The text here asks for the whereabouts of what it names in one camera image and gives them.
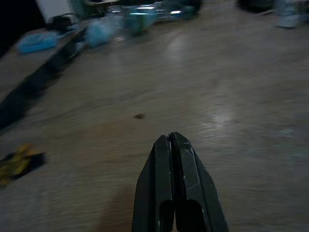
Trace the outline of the clear plastic bottle green label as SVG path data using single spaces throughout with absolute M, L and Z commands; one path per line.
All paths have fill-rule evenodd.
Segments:
M 161 0 L 151 4 L 115 5 L 108 8 L 107 31 L 124 37 L 143 34 L 155 23 L 189 19 L 196 14 L 194 6 L 177 1 Z

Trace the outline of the light blue face mask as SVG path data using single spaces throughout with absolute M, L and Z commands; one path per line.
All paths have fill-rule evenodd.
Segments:
M 25 36 L 18 42 L 16 50 L 20 54 L 27 54 L 54 48 L 57 44 L 58 36 L 55 33 L 42 32 Z

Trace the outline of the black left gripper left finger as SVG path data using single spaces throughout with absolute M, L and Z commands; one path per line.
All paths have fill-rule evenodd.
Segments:
M 131 232 L 171 232 L 174 221 L 170 142 L 161 135 L 153 144 L 136 183 Z

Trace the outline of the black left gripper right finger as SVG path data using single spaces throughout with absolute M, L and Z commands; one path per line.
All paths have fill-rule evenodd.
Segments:
M 229 232 L 214 181 L 192 144 L 179 132 L 169 138 L 178 232 Z

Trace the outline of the pale blue crumpled packet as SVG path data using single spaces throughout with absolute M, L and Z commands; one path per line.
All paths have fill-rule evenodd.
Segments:
M 296 12 L 294 0 L 275 0 L 275 13 L 278 16 L 277 27 L 296 28 L 299 16 Z

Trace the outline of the yellow and black snack wrapper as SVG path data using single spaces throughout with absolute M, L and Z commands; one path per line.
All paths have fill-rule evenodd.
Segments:
M 46 164 L 45 153 L 38 153 L 29 144 L 20 146 L 0 160 L 0 187 L 33 172 Z

